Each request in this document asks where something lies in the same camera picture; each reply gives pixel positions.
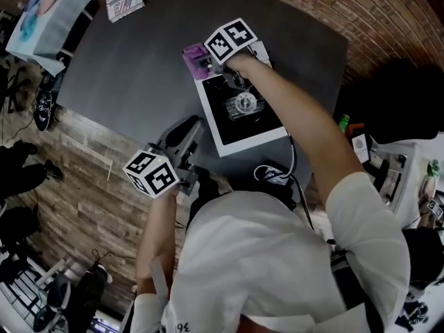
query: forearm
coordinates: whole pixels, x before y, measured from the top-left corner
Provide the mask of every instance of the forearm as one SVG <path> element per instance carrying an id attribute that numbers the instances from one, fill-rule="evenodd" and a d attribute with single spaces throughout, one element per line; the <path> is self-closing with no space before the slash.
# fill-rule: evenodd
<path id="1" fill-rule="evenodd" d="M 245 70 L 251 83 L 307 155 L 325 203 L 341 179 L 362 171 L 347 139 L 327 111 L 297 85 L 256 59 L 245 61 Z"/>
<path id="2" fill-rule="evenodd" d="M 176 197 L 172 195 L 161 196 L 151 203 L 136 256 L 138 293 L 151 293 L 152 280 L 149 265 L 156 257 L 159 257 L 162 263 L 166 283 L 169 287 L 171 286 L 176 256 L 174 235 L 176 207 Z"/>

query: black and white square pattern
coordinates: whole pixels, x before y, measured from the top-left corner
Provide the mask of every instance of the black and white square pattern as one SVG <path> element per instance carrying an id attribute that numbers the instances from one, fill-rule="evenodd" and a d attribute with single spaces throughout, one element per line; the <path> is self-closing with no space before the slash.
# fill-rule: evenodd
<path id="1" fill-rule="evenodd" d="M 255 37 L 250 33 L 247 25 L 242 20 L 237 20 L 233 24 L 225 26 L 223 30 L 238 47 L 255 40 Z"/>
<path id="2" fill-rule="evenodd" d="M 207 41 L 207 48 L 210 52 L 217 56 L 219 60 L 223 60 L 226 56 L 233 52 L 230 43 L 222 36 L 220 32 L 216 33 L 212 39 Z"/>
<path id="3" fill-rule="evenodd" d="M 140 153 L 126 168 L 136 174 L 140 174 L 154 160 L 151 154 Z"/>
<path id="4" fill-rule="evenodd" d="M 174 178 L 168 164 L 164 163 L 145 176 L 145 180 L 153 190 L 154 194 L 157 195 L 175 182 L 176 179 Z"/>
<path id="5" fill-rule="evenodd" d="M 138 178 L 128 173 L 126 175 L 128 175 L 128 177 L 133 182 L 134 186 L 136 186 L 136 188 L 138 188 L 140 191 L 144 192 L 145 194 L 149 195 L 148 190 L 145 188 L 144 184 Z"/>

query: shirt sleeve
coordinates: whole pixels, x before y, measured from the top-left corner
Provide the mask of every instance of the shirt sleeve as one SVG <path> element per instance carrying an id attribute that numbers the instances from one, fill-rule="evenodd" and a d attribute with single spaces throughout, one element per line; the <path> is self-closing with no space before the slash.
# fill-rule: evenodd
<path id="1" fill-rule="evenodd" d="M 325 206 L 337 246 L 378 310 L 385 327 L 401 312 L 410 278 L 409 249 L 395 215 L 366 173 L 350 174 Z"/>
<path id="2" fill-rule="evenodd" d="M 131 321 L 131 333 L 155 333 L 160 330 L 162 308 L 157 295 L 144 293 L 134 301 L 134 314 Z"/>

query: white shirt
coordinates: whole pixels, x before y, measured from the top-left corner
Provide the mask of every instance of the white shirt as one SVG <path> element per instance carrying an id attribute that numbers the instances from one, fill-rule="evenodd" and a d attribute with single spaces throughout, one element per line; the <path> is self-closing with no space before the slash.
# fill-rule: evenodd
<path id="1" fill-rule="evenodd" d="M 409 251 L 365 173 L 342 179 L 326 212 L 336 244 L 392 325 L 406 297 Z M 203 206 L 187 232 L 168 305 L 136 298 L 132 333 L 236 332 L 240 314 L 276 332 L 369 332 L 364 305 L 346 310 L 330 247 L 281 202 L 238 191 Z"/>

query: pink plate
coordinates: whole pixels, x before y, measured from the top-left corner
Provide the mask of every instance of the pink plate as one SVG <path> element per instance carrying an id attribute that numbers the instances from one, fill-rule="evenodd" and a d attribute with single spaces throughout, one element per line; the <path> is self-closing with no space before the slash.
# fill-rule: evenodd
<path id="1" fill-rule="evenodd" d="M 51 6 L 56 2 L 56 0 L 41 0 L 40 6 L 37 10 L 37 16 L 43 15 L 48 11 Z"/>

